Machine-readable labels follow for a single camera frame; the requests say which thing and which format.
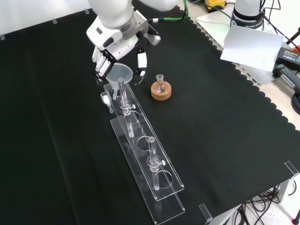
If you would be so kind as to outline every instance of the black tablecloth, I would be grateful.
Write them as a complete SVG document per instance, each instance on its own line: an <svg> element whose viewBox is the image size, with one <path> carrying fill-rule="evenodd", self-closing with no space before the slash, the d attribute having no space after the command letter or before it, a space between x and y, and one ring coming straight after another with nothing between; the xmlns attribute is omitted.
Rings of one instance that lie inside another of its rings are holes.
<svg viewBox="0 0 300 225"><path fill-rule="evenodd" d="M92 74L94 19L80 12L0 42L1 224L152 224ZM133 90L185 185L186 213L168 224L203 224L201 203L215 217L290 178L300 136L276 106L191 21L155 28L162 41ZM135 70L134 54L122 62ZM164 102L150 96L157 74L172 85Z"/></svg>

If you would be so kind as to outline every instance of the clear funnel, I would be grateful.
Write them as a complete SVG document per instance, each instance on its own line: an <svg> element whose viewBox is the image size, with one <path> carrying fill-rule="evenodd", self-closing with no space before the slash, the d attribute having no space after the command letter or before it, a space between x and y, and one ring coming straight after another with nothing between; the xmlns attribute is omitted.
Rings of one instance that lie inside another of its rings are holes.
<svg viewBox="0 0 300 225"><path fill-rule="evenodd" d="M133 72L128 66L121 63L114 64L111 71L106 76L106 79L112 86L112 97L114 100L116 100L117 96L120 96L118 95L118 90L119 90L118 79L123 78L124 83L128 83L129 81L132 80L132 77L133 77Z"/></svg>

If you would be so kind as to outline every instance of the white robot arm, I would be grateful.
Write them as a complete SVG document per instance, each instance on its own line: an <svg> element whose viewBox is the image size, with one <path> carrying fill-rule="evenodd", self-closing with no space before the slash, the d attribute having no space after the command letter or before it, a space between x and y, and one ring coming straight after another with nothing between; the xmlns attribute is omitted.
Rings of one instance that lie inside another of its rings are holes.
<svg viewBox="0 0 300 225"><path fill-rule="evenodd" d="M159 11L174 8L178 0L140 0ZM157 45L160 36L153 30L147 19L132 6L132 0L89 0L97 14L94 23L87 30L87 36L95 45L92 61L95 74L103 81L113 64L131 52L138 38L144 36L152 45ZM147 56L143 50L138 54L137 73L142 81L146 74Z"/></svg>

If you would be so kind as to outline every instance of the white wall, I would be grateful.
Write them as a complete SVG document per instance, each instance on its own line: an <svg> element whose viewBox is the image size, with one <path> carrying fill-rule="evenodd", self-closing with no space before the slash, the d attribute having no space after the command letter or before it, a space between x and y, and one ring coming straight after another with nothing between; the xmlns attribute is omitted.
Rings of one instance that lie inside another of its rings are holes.
<svg viewBox="0 0 300 225"><path fill-rule="evenodd" d="M0 35L88 8L87 0L0 0Z"/></svg>

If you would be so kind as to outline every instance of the test tube rack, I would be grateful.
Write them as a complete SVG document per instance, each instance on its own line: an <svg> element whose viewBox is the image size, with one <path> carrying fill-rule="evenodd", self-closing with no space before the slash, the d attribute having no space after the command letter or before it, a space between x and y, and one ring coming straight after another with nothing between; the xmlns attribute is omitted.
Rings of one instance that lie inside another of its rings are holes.
<svg viewBox="0 0 300 225"><path fill-rule="evenodd" d="M128 161L150 215L156 225L164 223L185 209L177 195L184 189L169 157L128 83L118 80L119 96L113 96L110 84L104 86L117 118L112 128Z"/></svg>

